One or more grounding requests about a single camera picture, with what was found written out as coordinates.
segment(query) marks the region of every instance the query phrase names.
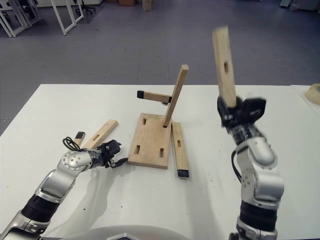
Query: gray floor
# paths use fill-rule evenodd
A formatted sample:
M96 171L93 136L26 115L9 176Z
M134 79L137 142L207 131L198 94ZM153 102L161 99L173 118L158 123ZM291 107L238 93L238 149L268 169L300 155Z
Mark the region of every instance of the gray floor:
M18 37L0 29L0 134L39 84L174 84L181 64L186 84L217 84L211 34L223 25L237 84L319 82L320 14L279 3L155 0L143 12L103 2L67 36L52 8L41 8L44 20Z

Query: hole in wood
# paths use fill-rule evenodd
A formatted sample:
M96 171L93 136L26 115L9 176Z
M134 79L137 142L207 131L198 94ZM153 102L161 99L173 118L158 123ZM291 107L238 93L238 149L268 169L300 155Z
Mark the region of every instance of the hole in wood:
M134 154L139 154L139 152L140 152L140 145L137 145L135 147Z
M163 157L164 157L164 149L160 148L160 158L163 158Z
M92 139L92 141L97 140L97 138L98 138L99 136L100 136L99 134L98 134L98 135L96 135L96 136Z
M225 72L226 74L229 73L229 65L228 65L228 62L225 61L223 65L224 65L224 72Z

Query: wooden block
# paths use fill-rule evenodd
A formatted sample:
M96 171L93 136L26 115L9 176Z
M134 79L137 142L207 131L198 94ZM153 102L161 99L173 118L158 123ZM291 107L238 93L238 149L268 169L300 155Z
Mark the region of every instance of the wooden block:
M85 135L86 134L84 131L78 131L73 141L80 147L82 141L84 140Z
M219 94L229 108L234 108L237 104L237 96L228 27L224 26L214 30L212 41Z
M313 84L304 95L309 101L320 105L320 84Z
M172 99L170 95L140 91L140 90L137 91L136 97L138 99L147 99L147 100L157 101L161 103L170 103Z
M152 0L142 0L142 7L144 11L151 11Z
M175 106L177 104L182 86L184 85L184 81L185 81L186 75L188 73L188 70L189 70L188 65L186 65L186 64L181 65L178 79L177 79L176 84L173 89L171 103L168 106L168 109L166 110L166 113L165 113L165 117L164 117L164 121L163 121L164 127L168 127L168 124L171 120L172 114L174 113Z
M187 154L180 122L172 122L172 135L174 141L175 164L178 177L189 178Z
M103 142L103 140L105 140L117 125L118 121L109 119L82 148L95 149Z
M168 169L171 121L163 127L165 116L141 113L130 149L129 164Z

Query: silver robot arm segment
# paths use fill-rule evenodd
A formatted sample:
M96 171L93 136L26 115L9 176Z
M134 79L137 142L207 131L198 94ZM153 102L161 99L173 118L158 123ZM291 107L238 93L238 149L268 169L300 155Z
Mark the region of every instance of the silver robot arm segment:
M241 207L237 233L229 240L276 240L277 210L284 193L284 182L277 171L278 159L265 136L256 128L266 100L236 98L236 107L227 107L218 97L217 109L222 126L233 136L237 147L231 155L233 170L241 182ZM234 165L234 156L241 174Z
M50 224L59 205L75 184L77 176L95 167L116 168L127 161L114 162L120 143L112 140L98 150L79 149L65 153L56 169L49 172L25 207L18 211L0 235L0 240L38 240Z

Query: black end cap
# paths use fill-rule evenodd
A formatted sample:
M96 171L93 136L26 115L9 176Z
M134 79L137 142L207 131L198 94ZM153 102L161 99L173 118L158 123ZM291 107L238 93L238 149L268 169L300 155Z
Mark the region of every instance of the black end cap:
M188 179L189 178L189 170L178 169L178 177Z
M136 97L138 99L144 99L144 95L145 95L145 91L139 90L139 91L136 92Z

